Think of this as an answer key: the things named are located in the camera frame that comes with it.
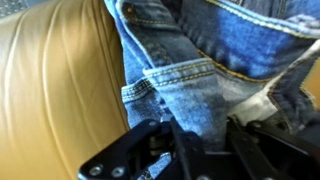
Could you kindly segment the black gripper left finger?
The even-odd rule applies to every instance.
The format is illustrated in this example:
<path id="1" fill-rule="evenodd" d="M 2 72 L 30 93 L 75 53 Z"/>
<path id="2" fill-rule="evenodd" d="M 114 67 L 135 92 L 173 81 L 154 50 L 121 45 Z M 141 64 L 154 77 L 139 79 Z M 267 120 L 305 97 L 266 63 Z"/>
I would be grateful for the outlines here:
<path id="1" fill-rule="evenodd" d="M 184 131 L 172 115 L 164 116 L 161 121 L 170 125 L 174 151 L 159 180 L 207 180 L 205 153 L 198 135 Z"/>

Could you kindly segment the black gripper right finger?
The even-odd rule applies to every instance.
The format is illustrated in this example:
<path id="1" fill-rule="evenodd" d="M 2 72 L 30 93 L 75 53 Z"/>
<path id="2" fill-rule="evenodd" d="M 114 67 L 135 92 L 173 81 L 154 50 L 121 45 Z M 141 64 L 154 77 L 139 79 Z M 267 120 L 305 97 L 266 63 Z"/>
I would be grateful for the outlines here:
<path id="1" fill-rule="evenodd" d="M 272 166 L 250 135 L 233 118 L 228 118 L 226 140 L 251 180 L 287 179 L 285 174 Z"/>

